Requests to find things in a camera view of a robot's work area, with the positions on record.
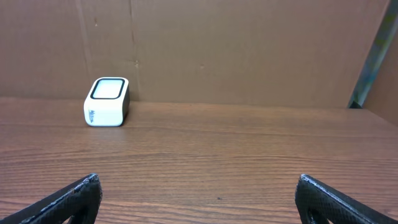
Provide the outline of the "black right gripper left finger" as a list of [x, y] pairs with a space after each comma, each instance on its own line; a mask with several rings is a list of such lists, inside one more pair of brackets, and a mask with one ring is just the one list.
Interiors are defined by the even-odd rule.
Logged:
[[52, 195], [1, 219], [3, 224], [94, 224], [102, 199], [100, 179], [89, 174]]

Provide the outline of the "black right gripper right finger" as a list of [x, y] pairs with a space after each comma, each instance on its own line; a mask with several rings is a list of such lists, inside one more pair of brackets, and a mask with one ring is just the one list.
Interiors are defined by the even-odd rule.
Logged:
[[302, 223], [397, 224], [397, 220], [307, 174], [302, 174], [298, 179], [295, 204]]

